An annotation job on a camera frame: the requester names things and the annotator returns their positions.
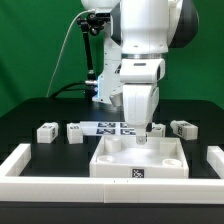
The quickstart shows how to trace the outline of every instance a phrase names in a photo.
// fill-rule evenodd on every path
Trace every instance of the black tabletop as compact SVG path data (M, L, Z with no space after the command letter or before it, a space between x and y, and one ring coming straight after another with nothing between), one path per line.
M153 121L166 125L166 137L177 137L172 120L199 128L197 140L181 139L190 178L219 178L206 154L209 145L224 146L224 111L207 101L160 100ZM32 159L21 175L88 177L88 163L100 137L86 136L83 144L69 145L66 125L80 121L124 118L123 112L97 109L84 99L27 100L0 118L0 163L18 144L31 143ZM52 144L37 144L36 130L45 122L58 122L59 136ZM1 223L221 223L223 218L222 205L0 203Z

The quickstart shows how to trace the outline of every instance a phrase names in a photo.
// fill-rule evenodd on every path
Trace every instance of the green wall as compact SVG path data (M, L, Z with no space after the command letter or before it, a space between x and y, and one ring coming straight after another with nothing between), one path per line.
M167 75L159 84L160 98L209 100L224 108L224 1L194 2L199 33L186 48L170 50ZM46 96L69 24L82 10L79 0L0 1L0 116L26 99ZM99 74L102 36L91 42ZM75 26L53 90L84 80L86 71L82 35Z

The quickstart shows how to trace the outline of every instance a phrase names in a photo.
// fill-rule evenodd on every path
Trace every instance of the cable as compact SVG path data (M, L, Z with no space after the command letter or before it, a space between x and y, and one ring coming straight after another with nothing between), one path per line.
M47 91L47 96L46 96L46 97L49 97L49 93L50 93L51 85L52 85L52 83L53 83L54 77L55 77L56 72L57 72L57 70L58 70L58 66L59 66L59 64L60 64L61 57L62 57L62 54L63 54L63 52L64 52L65 45L66 45L66 43L67 43L68 36L69 36L69 34L70 34L70 32L71 32L71 29L72 29L74 23L76 22L76 20L77 20L81 15L83 15L83 14L85 14L85 13L90 13L90 12L95 12L95 9L90 9L90 10L83 11L83 12L79 13L79 14L73 19L73 21L71 22L71 24L70 24L70 26L69 26L69 28L68 28L67 34L66 34L66 36L65 36L64 42L63 42L63 44L62 44L62 48L61 48L61 51L60 51L60 54L59 54L59 57L58 57L58 61L57 61L57 64L56 64L56 66L55 66L55 69L54 69L54 72L53 72L53 75L52 75L52 78L51 78L51 81L50 81L50 84L49 84L49 87L48 87L48 91Z
M84 85L85 82L73 82L71 84L68 84L64 87L62 87L61 89L59 89L58 91L56 91L55 93L53 93L50 98L55 98L60 92L66 91L68 88L73 87L73 86L78 86L78 85Z
M62 92L72 92L72 91L92 91L91 89L86 89L86 88L79 88L79 89L64 89L64 90L59 90L52 94L50 98L56 98L60 93Z

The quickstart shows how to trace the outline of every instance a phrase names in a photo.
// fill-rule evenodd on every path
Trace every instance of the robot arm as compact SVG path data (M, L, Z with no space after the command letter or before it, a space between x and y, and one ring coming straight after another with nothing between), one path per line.
M157 81L165 74L162 54L168 52L167 0L121 1L122 67L125 121L136 130L138 144L159 101Z
M168 47L184 47L197 33L198 17L192 0L82 3L86 9L111 12L112 39L121 45L125 122L135 128L137 143L144 144L159 101L157 82L165 75L162 54L168 52Z

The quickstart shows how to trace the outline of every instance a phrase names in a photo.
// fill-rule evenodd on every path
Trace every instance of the black cable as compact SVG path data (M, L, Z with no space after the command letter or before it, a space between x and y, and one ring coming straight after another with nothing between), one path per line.
M68 88L70 87L73 87L73 86L78 86L78 85L84 85L85 82L81 81L81 82L73 82L73 83L70 83L66 86L63 86L61 89L59 89L58 91L54 92L50 98L55 98L58 94L60 94L61 92L67 90Z
M85 89L85 88L81 88L81 89L65 89L65 90L61 90L60 92L58 91L57 95L51 97L51 98L56 98L56 96L58 96L60 93L63 93L63 92L72 92L72 91L92 91L91 89Z

